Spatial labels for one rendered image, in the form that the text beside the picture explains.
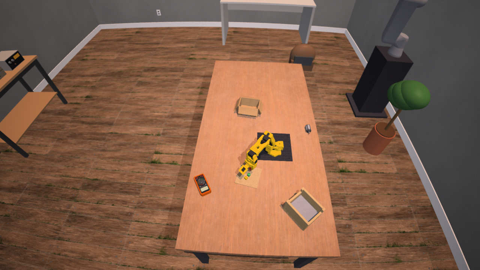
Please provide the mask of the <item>orange digital multimeter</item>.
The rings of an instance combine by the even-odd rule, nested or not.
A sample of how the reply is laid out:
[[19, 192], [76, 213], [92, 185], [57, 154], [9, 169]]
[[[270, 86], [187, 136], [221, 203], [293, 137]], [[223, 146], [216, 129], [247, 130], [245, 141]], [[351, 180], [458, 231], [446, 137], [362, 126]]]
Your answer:
[[207, 195], [211, 193], [211, 188], [209, 183], [206, 181], [204, 174], [200, 174], [194, 177], [194, 181], [198, 187], [199, 193], [201, 196]]

